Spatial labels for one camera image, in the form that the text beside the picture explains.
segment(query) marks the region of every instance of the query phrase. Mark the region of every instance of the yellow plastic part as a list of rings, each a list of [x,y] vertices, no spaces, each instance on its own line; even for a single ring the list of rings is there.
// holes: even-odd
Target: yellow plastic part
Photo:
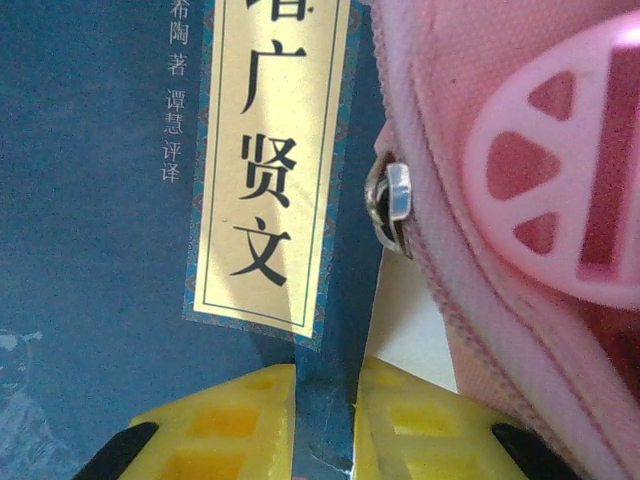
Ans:
[[[160,428],[120,480],[290,479],[294,392],[275,365],[139,415]]]
[[[355,419],[355,480],[527,480],[491,433],[512,418],[367,358]]]

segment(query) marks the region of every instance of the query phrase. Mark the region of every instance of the metal zipper pull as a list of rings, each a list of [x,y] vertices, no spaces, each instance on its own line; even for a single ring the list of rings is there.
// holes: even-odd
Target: metal zipper pull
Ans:
[[[389,250],[411,258],[402,221],[411,212],[409,167],[396,162],[391,152],[376,158],[364,188],[365,204],[380,243]]]

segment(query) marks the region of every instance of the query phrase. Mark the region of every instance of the zipper teeth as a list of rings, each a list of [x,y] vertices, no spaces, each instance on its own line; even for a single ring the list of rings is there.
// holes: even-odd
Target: zipper teeth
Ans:
[[[427,249],[422,241],[420,230],[415,223],[415,217],[410,217],[404,222],[404,228],[409,239],[411,251],[416,258],[423,277],[427,281],[427,287],[433,295],[433,299],[438,305],[442,317],[447,325],[452,327],[456,335],[468,347],[473,356],[482,363],[492,379],[494,379],[500,391],[513,402],[516,412],[524,419],[525,423],[533,428],[546,443],[574,469],[581,478],[589,478],[584,467],[577,461],[573,453],[567,448],[560,438],[547,425],[544,419],[538,414],[526,397],[513,384],[509,376],[499,367],[499,363],[491,355],[488,348],[478,338],[471,323],[457,308],[456,302],[451,298],[449,291],[443,287],[437,273],[437,268],[427,253]]]

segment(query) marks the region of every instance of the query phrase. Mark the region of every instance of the pink fabric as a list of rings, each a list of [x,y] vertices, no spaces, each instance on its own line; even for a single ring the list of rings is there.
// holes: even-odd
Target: pink fabric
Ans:
[[[373,5],[387,141],[409,165],[415,192],[406,227],[412,253],[449,328],[470,339],[480,368],[499,379],[497,390],[496,382],[469,382],[458,357],[461,391],[517,414],[603,480],[640,479],[640,411],[588,320],[629,314],[561,295],[505,264],[470,218],[458,169],[475,116],[509,75],[563,39],[637,7],[638,0]],[[499,403],[504,398],[510,408]]]

